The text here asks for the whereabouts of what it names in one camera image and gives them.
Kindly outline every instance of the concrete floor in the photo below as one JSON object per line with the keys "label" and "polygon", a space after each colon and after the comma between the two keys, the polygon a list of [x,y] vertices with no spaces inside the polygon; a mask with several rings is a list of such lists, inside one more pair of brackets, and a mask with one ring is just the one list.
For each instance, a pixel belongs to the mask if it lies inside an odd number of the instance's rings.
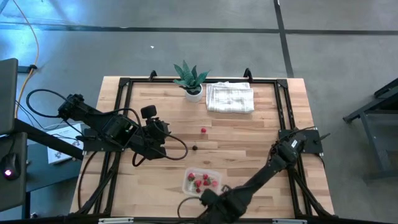
{"label": "concrete floor", "polygon": [[[42,24],[277,28],[272,0],[18,2],[31,22]],[[280,0],[280,5],[287,29],[398,29],[398,2],[393,0]],[[0,22],[23,22],[12,1],[0,14]],[[96,104],[103,76],[149,75],[151,70],[173,75],[172,64],[183,59],[198,68],[211,69],[211,76],[240,77],[249,67],[255,77],[286,77],[279,34],[40,30],[36,34],[40,69],[25,93],[36,88],[57,90],[63,95],[81,93],[91,105]],[[397,223],[398,182],[383,180],[366,185],[362,181],[364,174],[374,170],[375,160],[362,124],[345,124],[342,117],[397,77],[398,36],[288,35],[287,43],[294,75],[305,79],[314,122],[322,133],[331,132],[323,147],[336,214]],[[16,57],[21,65],[28,65],[35,51],[30,30],[0,32],[0,59]],[[24,78],[19,75],[18,87]],[[51,95],[35,97],[44,100],[35,101],[33,106],[48,114],[55,114],[61,103]],[[20,118],[27,119],[22,113]],[[43,125],[59,122],[37,119]],[[43,216],[67,214],[75,182],[32,193],[32,211]],[[66,192],[67,196],[59,198],[57,192]],[[2,212],[0,220],[19,218],[19,212],[20,208]]]}

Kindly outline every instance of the potted plant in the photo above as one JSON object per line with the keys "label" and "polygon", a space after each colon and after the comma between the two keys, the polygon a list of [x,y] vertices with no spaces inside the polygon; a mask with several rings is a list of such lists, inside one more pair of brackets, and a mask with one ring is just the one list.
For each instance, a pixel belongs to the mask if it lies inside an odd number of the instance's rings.
{"label": "potted plant", "polygon": [[200,101],[203,95],[202,83],[206,80],[209,72],[197,74],[197,66],[195,65],[192,71],[189,69],[185,60],[182,62],[182,68],[174,65],[175,70],[180,76],[181,80],[173,80],[173,82],[180,85],[180,88],[185,90],[185,97],[190,102]]}

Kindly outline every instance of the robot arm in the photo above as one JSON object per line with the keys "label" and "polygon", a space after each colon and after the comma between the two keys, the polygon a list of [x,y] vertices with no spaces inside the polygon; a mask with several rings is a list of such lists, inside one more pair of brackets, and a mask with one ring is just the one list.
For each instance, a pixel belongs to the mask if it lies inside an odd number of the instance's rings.
{"label": "robot arm", "polygon": [[[138,124],[117,111],[130,110],[138,120]],[[134,110],[123,108],[102,113],[84,103],[82,95],[69,95],[58,109],[58,116],[64,120],[82,121],[90,128],[84,130],[84,136],[78,139],[84,142],[85,151],[123,151],[131,148],[146,159],[160,159],[166,156],[165,138],[169,134],[169,124],[152,118],[156,115],[155,106],[141,109],[146,125],[142,127]]]}
{"label": "robot arm", "polygon": [[[301,153],[306,137],[295,129],[292,134],[277,141],[271,148],[266,165],[251,177],[244,185],[233,189],[223,187],[223,193],[217,195],[210,189],[206,189],[200,197],[201,203],[207,206],[206,211],[198,217],[201,224],[233,223],[246,213],[253,195],[271,179],[276,173],[284,169],[294,169],[296,161]],[[316,211],[324,215],[330,215],[313,197],[313,206]]]}

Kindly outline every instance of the wooden table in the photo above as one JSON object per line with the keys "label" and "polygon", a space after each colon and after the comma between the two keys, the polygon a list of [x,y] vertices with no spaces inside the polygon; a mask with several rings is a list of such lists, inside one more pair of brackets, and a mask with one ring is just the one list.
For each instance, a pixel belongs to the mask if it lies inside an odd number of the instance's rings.
{"label": "wooden table", "polygon": [[[98,110],[114,109],[119,79],[120,77],[104,77],[96,107]],[[313,126],[304,80],[291,78],[288,79],[288,84],[297,127]],[[170,123],[169,130],[172,134],[183,139],[189,148],[197,145],[199,150],[190,150],[188,156],[181,161],[157,159],[145,161],[136,168],[131,164],[133,152],[125,151],[119,166],[112,216],[176,217],[178,204],[188,197],[182,192],[187,167],[218,171],[223,175],[223,184],[235,187],[245,183],[264,166],[269,148],[277,139],[280,129],[275,93],[273,85],[252,84],[251,88],[254,90],[255,111],[251,114],[232,114],[207,111],[205,89],[199,103],[189,103],[184,97],[184,91],[176,84],[135,83],[130,107],[139,111],[142,107],[156,105],[157,116]],[[125,96],[126,91],[123,93],[121,107]],[[135,120],[132,113],[129,113],[129,117]],[[206,134],[200,133],[202,127],[207,129]],[[166,139],[165,146],[169,156],[179,157],[183,154],[183,146],[171,138]],[[104,153],[97,153],[87,168],[81,186],[82,203],[87,201],[98,185],[103,157]],[[333,213],[321,160],[309,154],[303,154],[302,158],[309,189],[324,208]],[[103,207],[106,196],[107,193],[103,197]],[[304,211],[300,190],[298,199],[300,208]],[[189,200],[180,212],[183,217],[196,217],[203,209],[198,201]],[[75,192],[71,212],[76,210]],[[294,217],[286,171],[279,172],[254,195],[243,217]]]}

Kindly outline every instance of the plastic container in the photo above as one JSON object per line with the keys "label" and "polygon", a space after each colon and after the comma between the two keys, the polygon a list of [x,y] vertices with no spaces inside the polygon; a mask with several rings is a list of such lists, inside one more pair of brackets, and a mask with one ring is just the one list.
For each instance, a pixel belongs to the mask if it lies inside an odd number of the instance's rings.
{"label": "plastic container", "polygon": [[205,189],[211,189],[220,194],[221,178],[222,175],[217,171],[189,167],[185,170],[182,191],[187,195],[200,196]]}

